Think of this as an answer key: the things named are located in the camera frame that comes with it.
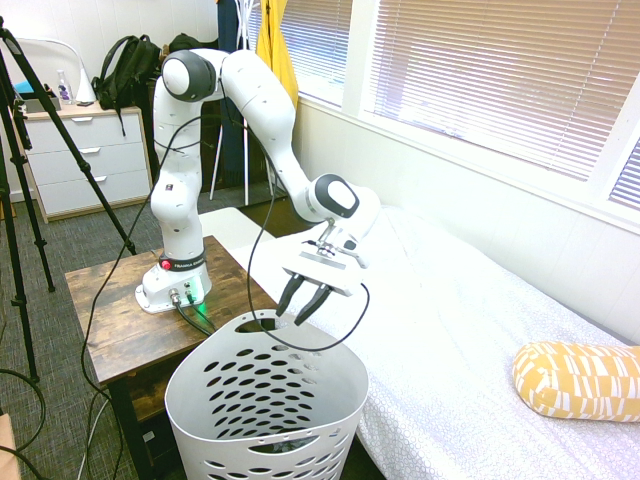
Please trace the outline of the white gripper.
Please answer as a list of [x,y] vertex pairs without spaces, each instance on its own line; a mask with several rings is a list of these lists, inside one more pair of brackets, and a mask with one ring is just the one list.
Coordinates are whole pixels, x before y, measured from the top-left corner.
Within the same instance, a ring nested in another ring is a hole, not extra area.
[[314,314],[334,291],[344,296],[354,294],[361,284],[361,269],[354,259],[331,259],[313,250],[301,250],[287,254],[282,259],[282,267],[292,274],[280,296],[276,315],[282,316],[293,295],[304,282],[304,278],[319,287],[295,317],[294,324],[302,325]]

